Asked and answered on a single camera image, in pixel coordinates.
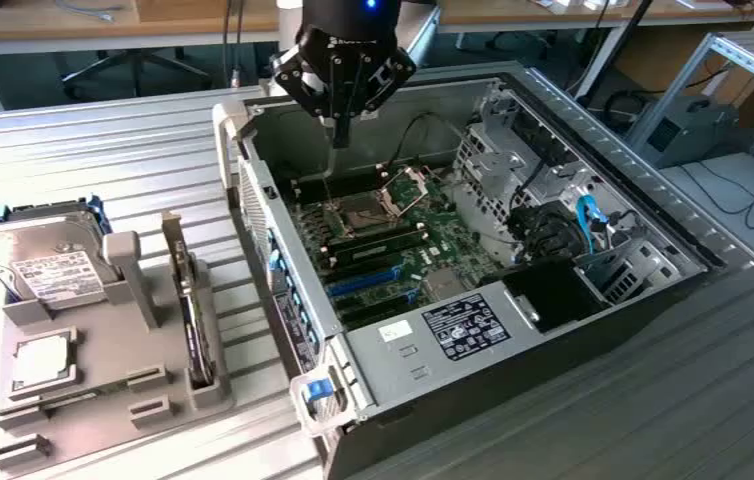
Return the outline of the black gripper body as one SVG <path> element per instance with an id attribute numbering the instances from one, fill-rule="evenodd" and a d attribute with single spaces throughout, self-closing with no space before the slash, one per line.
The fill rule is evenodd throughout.
<path id="1" fill-rule="evenodd" d="M 397 49 L 400 1 L 305 0 L 297 46 L 306 57 L 328 57 L 330 44 Z"/>

